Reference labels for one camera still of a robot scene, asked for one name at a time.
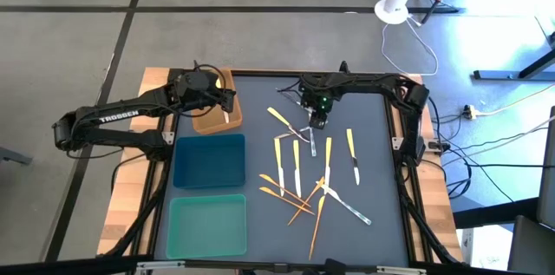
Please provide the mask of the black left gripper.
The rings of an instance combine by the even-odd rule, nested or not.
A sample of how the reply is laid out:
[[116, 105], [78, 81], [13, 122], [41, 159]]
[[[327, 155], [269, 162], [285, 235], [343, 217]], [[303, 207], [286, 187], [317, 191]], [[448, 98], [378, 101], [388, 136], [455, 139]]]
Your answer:
[[201, 107], [214, 106], [220, 103], [220, 107], [226, 113], [231, 113], [234, 106], [236, 92], [232, 89], [222, 88], [220, 91], [216, 86], [219, 77], [208, 71], [195, 71], [186, 74], [186, 101], [196, 102]]

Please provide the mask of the dark grey chair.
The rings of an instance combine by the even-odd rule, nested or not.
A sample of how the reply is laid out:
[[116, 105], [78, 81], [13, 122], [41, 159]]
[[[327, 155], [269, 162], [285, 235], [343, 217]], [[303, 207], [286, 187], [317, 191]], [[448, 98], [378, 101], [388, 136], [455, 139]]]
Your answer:
[[555, 106], [550, 116], [539, 196], [514, 204], [509, 271], [555, 275]]

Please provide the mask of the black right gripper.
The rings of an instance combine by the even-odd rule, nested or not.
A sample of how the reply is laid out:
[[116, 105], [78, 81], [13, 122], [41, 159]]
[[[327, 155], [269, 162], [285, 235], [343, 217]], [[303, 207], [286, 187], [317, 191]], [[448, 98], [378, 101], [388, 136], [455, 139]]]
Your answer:
[[335, 99], [335, 90], [333, 88], [310, 88], [301, 85], [300, 93], [301, 105], [317, 112], [310, 115], [310, 127], [324, 129], [328, 118], [326, 114], [331, 111]]

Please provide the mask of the black desk foot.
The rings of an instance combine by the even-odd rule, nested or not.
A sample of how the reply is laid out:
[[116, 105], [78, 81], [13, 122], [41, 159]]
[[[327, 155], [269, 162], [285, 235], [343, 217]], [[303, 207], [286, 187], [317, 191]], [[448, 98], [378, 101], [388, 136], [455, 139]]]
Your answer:
[[475, 70], [473, 78], [488, 81], [555, 82], [555, 71], [547, 71], [553, 66], [555, 66], [555, 48], [522, 70]]

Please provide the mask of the black table frame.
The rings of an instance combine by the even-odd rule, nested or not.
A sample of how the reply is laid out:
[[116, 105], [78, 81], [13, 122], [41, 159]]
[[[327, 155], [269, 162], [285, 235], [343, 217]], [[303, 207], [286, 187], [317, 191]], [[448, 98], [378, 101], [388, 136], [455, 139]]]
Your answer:
[[[293, 82], [297, 80], [297, 73], [290, 71], [277, 72], [277, 71], [257, 71], [257, 70], [236, 70], [232, 74], [233, 80], [238, 76], [255, 76], [255, 77], [290, 77]], [[388, 129], [391, 139], [395, 131], [394, 110], [390, 103], [382, 97], [385, 105], [385, 113], [388, 122]], [[392, 148], [394, 171], [395, 165], [398, 162], [398, 156]], [[410, 267], [416, 260], [418, 253], [415, 242], [412, 236], [412, 230], [409, 224], [409, 215], [405, 210], [399, 196], [399, 185], [402, 182], [402, 177], [395, 172], [395, 183], [398, 192], [398, 200], [400, 202], [401, 217], [403, 223], [404, 237], [406, 242], [408, 264], [405, 266], [394, 267]], [[201, 188], [201, 189], [180, 189], [173, 185], [172, 182], [167, 182], [164, 193], [161, 197], [160, 209], [158, 211], [158, 221], [153, 226], [152, 240], [148, 247], [148, 251], [153, 255], [156, 260], [166, 261], [166, 245], [167, 245], [167, 229], [169, 221], [169, 207], [172, 200], [182, 197], [199, 197], [199, 196], [212, 196], [212, 195], [231, 195], [237, 193], [238, 187], [218, 187], [218, 188]], [[188, 268], [207, 268], [207, 269], [240, 269], [240, 270], [253, 270], [255, 272], [273, 272], [279, 275], [285, 275], [293, 272], [302, 272], [305, 270], [312, 270], [315, 272], [323, 272], [325, 270], [325, 262], [321, 264], [288, 264], [288, 263], [271, 263], [271, 262], [244, 262], [241, 256], [227, 256], [227, 257], [213, 257], [213, 258], [198, 258], [198, 259], [182, 259], [186, 262], [183, 269]], [[376, 271], [378, 265], [345, 265], [344, 263], [332, 259], [340, 266], [343, 272], [368, 272]]]

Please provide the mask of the green plastic bin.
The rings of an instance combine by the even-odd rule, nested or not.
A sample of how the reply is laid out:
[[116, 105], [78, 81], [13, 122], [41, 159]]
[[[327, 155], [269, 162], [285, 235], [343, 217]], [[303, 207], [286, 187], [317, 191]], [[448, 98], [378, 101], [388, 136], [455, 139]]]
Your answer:
[[242, 194], [171, 201], [168, 259], [240, 256], [247, 252], [246, 198]]

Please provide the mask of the black base beam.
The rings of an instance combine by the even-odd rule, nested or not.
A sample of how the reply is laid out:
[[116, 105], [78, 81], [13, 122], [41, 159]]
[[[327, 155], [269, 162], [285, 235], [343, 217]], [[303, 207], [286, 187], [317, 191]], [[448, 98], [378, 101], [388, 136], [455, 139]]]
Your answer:
[[457, 229], [513, 223], [518, 216], [538, 222], [538, 198], [518, 200], [495, 206], [477, 207], [454, 213]]

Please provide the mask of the grey table mat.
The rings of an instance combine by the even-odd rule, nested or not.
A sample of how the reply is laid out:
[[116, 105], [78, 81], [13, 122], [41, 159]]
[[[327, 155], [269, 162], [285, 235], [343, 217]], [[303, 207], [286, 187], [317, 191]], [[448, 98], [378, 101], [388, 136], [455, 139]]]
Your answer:
[[[287, 127], [267, 111], [276, 109], [293, 127], [304, 128], [307, 113], [277, 90], [290, 86], [290, 77], [238, 76], [234, 80], [243, 121], [238, 132], [245, 137], [245, 184], [237, 193], [246, 198], [247, 252], [244, 262], [321, 265], [334, 259], [345, 265], [405, 266], [408, 254], [395, 183], [389, 125], [382, 96], [347, 94], [335, 102], [324, 129], [314, 132], [317, 157], [310, 143], [299, 142], [302, 200], [324, 176], [326, 138], [332, 137], [330, 184], [341, 199], [372, 221], [365, 225], [321, 187], [287, 226], [297, 208], [259, 190], [280, 189], [259, 177], [267, 174], [278, 183], [274, 138]], [[355, 183], [346, 129], [353, 131], [360, 185]], [[294, 137], [281, 138], [284, 188], [296, 194]], [[319, 199], [325, 195], [312, 259], [310, 242], [317, 220]]]

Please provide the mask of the blue plastic bin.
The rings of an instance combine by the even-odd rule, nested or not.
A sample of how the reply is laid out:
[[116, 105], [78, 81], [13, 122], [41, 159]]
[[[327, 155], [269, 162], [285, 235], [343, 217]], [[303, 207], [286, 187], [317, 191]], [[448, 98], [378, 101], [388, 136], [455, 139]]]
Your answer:
[[242, 134], [181, 137], [175, 144], [173, 185], [181, 189], [245, 184]]

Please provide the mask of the gold knife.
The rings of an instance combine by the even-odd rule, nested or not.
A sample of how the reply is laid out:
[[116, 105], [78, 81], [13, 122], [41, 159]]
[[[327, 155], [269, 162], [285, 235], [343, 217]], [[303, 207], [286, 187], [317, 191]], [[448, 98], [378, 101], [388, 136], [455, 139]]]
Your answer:
[[310, 242], [309, 260], [312, 259], [313, 252], [314, 252], [314, 250], [315, 250], [316, 241], [317, 241], [317, 234], [318, 234], [318, 228], [319, 228], [319, 225], [320, 225], [320, 219], [321, 219], [321, 217], [322, 217], [323, 205], [324, 205], [324, 202], [325, 202], [325, 197], [326, 197], [326, 196], [323, 195], [323, 196], [319, 199], [319, 201], [318, 201], [317, 220], [316, 220], [316, 223], [315, 223], [315, 227], [314, 227], [314, 230], [313, 230], [312, 239], [311, 239], [311, 242]]
[[282, 200], [283, 202], [285, 202], [285, 203], [287, 203], [287, 204], [289, 204], [289, 205], [291, 205], [291, 206], [294, 206], [295, 208], [297, 208], [298, 210], [300, 210], [300, 211], [302, 211], [302, 212], [315, 215], [311, 210], [305, 208], [303, 204], [299, 205], [299, 204], [297, 204], [297, 203], [294, 203], [293, 201], [287, 200], [285, 197], [281, 197], [280, 195], [278, 195], [277, 193], [273, 192], [273, 191], [272, 191], [270, 188], [268, 188], [268, 187], [260, 187], [259, 190], [262, 191], [262, 192], [264, 192], [264, 193], [269, 194], [269, 195], [272, 196], [272, 197], [275, 197], [275, 198], [277, 198], [277, 199], [279, 199], [279, 200]]
[[[313, 197], [313, 195], [317, 192], [318, 189], [320, 189], [320, 187], [322, 186], [322, 184], [325, 183], [325, 178], [324, 176], [316, 183], [315, 187], [313, 188], [312, 192], [309, 194], [309, 196], [307, 197], [307, 199], [305, 201], [310, 201], [310, 199]], [[297, 216], [301, 213], [301, 210], [297, 210], [297, 212], [292, 216], [292, 218], [290, 219], [290, 221], [288, 222], [287, 226], [290, 226], [292, 224], [292, 222], [297, 218]]]
[[302, 200], [300, 197], [296, 196], [294, 193], [290, 192], [289, 190], [287, 190], [286, 188], [280, 186], [274, 179], [272, 179], [269, 175], [267, 174], [259, 174], [259, 177], [261, 177], [262, 179], [266, 180], [267, 182], [271, 183], [273, 186], [278, 187], [280, 190], [283, 189], [284, 193], [289, 194], [291, 197], [293, 197], [295, 200], [298, 200], [301, 202], [301, 204], [307, 206], [307, 207], [311, 207], [308, 202]]

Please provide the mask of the grey floor object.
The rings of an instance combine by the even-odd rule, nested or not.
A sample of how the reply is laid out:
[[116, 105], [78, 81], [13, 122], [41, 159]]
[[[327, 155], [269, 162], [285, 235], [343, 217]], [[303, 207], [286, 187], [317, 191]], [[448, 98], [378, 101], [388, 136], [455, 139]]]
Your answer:
[[22, 165], [29, 165], [33, 159], [8, 148], [0, 147], [0, 161], [13, 161]]

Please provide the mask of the silver aluminium bracket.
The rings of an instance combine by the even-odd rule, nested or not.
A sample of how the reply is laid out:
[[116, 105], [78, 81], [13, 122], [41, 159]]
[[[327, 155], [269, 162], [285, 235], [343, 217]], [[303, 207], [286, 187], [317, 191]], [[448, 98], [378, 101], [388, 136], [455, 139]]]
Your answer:
[[147, 275], [151, 271], [156, 270], [168, 270], [168, 269], [180, 269], [186, 266], [184, 260], [177, 261], [145, 261], [140, 262], [136, 265], [135, 270], [140, 273], [140, 275]]
[[376, 272], [382, 273], [382, 274], [388, 274], [388, 275], [428, 275], [425, 269], [393, 267], [393, 266], [383, 266], [383, 265], [378, 265], [376, 267]]

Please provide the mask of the orange plastic bin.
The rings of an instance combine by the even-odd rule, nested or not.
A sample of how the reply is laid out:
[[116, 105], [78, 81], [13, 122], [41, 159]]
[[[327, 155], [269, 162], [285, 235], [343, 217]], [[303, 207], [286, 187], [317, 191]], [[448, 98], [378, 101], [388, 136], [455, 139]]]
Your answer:
[[[226, 87], [228, 89], [236, 90], [236, 86], [233, 80], [232, 71], [228, 68], [221, 69], [223, 77], [226, 81]], [[191, 115], [200, 115], [205, 110], [192, 110]], [[243, 121], [243, 115], [238, 99], [238, 93], [234, 97], [233, 111], [229, 113], [230, 122], [225, 123], [225, 118], [223, 115], [223, 110], [220, 105], [216, 105], [207, 115], [192, 118], [193, 129], [199, 134], [216, 134], [233, 128], [238, 128]]]

